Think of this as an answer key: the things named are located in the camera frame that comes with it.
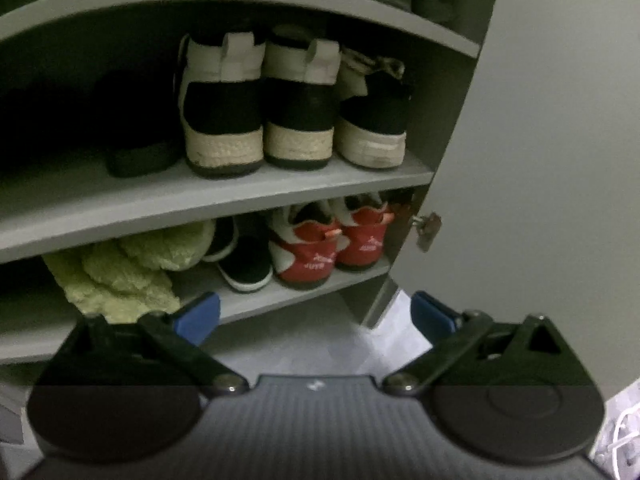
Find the black white-trim shoe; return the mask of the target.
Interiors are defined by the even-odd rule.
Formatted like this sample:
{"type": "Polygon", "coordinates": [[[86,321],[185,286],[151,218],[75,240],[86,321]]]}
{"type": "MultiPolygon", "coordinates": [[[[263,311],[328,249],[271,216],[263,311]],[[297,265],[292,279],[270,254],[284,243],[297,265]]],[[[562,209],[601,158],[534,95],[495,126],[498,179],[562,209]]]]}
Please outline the black white-trim shoe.
{"type": "Polygon", "coordinates": [[[214,237],[202,261],[214,264],[237,292],[264,288],[273,274],[265,211],[217,218],[214,225],[214,237]]]}

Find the red white sneaker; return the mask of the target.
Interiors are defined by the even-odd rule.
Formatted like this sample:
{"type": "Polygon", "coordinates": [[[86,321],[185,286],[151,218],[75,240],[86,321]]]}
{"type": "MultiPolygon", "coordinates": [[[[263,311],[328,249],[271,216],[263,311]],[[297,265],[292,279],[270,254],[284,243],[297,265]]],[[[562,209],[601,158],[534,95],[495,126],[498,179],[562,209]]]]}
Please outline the red white sneaker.
{"type": "Polygon", "coordinates": [[[343,270],[369,269],[382,256],[386,230],[395,214],[379,192],[334,198],[329,204],[342,230],[336,265],[343,270]]]}
{"type": "Polygon", "coordinates": [[[342,235],[327,200],[273,209],[269,250],[277,278],[294,289],[313,289],[331,276],[342,235]]]}

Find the black white-soled sneaker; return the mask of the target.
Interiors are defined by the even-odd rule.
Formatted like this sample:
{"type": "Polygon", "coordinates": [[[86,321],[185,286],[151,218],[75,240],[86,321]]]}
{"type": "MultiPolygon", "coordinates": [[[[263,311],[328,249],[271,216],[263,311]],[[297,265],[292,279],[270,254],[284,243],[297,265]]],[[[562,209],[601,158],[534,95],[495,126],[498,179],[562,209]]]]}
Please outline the black white-soled sneaker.
{"type": "Polygon", "coordinates": [[[402,164],[411,100],[404,76],[405,64],[396,58],[352,49],[341,53],[334,144],[344,159],[369,169],[402,164]]]}

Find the black espadrille sneaker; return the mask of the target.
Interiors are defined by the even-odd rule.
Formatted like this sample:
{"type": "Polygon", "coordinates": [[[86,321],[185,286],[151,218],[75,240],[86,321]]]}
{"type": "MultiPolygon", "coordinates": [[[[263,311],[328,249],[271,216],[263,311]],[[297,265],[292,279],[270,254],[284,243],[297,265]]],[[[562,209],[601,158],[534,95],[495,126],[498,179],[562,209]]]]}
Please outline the black espadrille sneaker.
{"type": "Polygon", "coordinates": [[[264,161],[265,52],[264,40],[249,30],[182,38],[175,86],[186,162],[196,174],[242,176],[264,161]]]}
{"type": "Polygon", "coordinates": [[[333,154],[337,41],[300,27],[273,29],[262,63],[266,88],[265,158],[301,170],[325,167],[333,154]]]}

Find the metal door hinge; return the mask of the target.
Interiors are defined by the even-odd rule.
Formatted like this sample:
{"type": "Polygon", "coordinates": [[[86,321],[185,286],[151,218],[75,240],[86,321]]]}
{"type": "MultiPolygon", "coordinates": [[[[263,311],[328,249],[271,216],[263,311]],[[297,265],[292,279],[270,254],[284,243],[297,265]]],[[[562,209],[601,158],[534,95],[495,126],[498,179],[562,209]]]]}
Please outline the metal door hinge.
{"type": "Polygon", "coordinates": [[[430,214],[424,214],[424,216],[413,216],[411,225],[416,229],[416,236],[418,237],[416,244],[422,252],[428,252],[439,230],[442,228],[442,217],[432,211],[430,214]]]}

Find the black espadrille sneaker left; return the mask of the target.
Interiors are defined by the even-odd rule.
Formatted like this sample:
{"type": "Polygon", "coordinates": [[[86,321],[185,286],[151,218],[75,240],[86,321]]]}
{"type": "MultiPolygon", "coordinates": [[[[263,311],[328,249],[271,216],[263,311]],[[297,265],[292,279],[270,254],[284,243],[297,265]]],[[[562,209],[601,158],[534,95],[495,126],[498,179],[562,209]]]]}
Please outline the black espadrille sneaker left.
{"type": "Polygon", "coordinates": [[[196,174],[242,176],[264,161],[265,52],[264,40],[249,30],[182,38],[175,86],[186,162],[196,174]]]}

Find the dark shoe on shelf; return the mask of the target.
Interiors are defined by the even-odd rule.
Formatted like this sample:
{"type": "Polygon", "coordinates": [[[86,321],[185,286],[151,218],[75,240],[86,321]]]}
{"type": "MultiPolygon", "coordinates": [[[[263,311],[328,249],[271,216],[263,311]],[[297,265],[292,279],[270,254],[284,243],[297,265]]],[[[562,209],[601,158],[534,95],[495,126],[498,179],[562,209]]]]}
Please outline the dark shoe on shelf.
{"type": "Polygon", "coordinates": [[[178,102],[170,84],[132,87],[111,99],[104,162],[112,177],[156,174],[182,158],[178,102]]]}

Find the green fuzzy slippers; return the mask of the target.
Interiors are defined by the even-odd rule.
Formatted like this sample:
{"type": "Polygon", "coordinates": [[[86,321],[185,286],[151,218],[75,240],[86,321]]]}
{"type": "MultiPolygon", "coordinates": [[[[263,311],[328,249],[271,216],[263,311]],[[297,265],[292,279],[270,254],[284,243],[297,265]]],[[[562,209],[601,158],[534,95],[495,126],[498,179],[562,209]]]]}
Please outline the green fuzzy slippers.
{"type": "Polygon", "coordinates": [[[181,300],[170,272],[196,266],[208,252],[216,222],[173,226],[44,255],[66,300],[82,314],[111,324],[133,323],[145,313],[175,313],[181,300]]]}

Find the white cabinet door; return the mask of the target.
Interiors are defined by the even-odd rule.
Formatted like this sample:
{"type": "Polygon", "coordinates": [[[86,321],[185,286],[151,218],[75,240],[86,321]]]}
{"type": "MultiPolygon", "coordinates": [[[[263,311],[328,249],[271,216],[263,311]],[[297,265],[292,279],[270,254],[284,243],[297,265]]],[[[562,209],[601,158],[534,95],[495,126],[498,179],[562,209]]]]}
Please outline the white cabinet door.
{"type": "Polygon", "coordinates": [[[543,313],[605,396],[639,376],[639,0],[496,0],[405,292],[543,313]]]}

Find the red white sneaker right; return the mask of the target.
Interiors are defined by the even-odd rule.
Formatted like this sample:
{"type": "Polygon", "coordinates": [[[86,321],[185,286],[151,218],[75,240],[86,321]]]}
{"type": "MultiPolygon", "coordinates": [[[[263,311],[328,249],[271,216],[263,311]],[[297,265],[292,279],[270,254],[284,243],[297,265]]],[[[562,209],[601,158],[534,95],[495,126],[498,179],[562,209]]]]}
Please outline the red white sneaker right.
{"type": "Polygon", "coordinates": [[[382,256],[386,230],[395,214],[379,192],[334,198],[329,204],[342,230],[336,265],[343,270],[369,269],[382,256]]]}

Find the grey shoe cabinet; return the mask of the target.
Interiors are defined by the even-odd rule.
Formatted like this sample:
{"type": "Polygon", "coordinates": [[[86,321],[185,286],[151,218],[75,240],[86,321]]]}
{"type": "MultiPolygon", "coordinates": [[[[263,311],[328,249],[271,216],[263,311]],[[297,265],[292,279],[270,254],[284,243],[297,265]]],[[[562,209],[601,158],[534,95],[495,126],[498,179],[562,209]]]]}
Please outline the grey shoe cabinet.
{"type": "Polygon", "coordinates": [[[1,361],[401,280],[496,0],[1,0],[1,361]]]}

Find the red white sneaker left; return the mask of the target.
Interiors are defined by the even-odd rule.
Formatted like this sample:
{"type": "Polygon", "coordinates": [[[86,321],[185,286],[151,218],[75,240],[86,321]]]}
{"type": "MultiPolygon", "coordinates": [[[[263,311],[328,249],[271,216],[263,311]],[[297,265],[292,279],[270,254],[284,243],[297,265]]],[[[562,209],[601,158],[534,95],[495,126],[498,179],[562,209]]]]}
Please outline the red white sneaker left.
{"type": "Polygon", "coordinates": [[[331,276],[342,235],[327,200],[273,209],[269,250],[277,278],[294,289],[313,289],[331,276]]]}

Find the black espadrille sneaker right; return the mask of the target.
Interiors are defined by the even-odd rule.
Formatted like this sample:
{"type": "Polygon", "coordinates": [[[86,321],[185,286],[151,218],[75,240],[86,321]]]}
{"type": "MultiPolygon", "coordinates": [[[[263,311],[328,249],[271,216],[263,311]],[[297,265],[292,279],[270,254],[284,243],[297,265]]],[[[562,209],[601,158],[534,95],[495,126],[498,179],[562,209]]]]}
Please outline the black espadrille sneaker right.
{"type": "Polygon", "coordinates": [[[273,29],[262,63],[266,88],[265,158],[301,170],[325,167],[333,154],[337,41],[300,27],[273,29]]]}

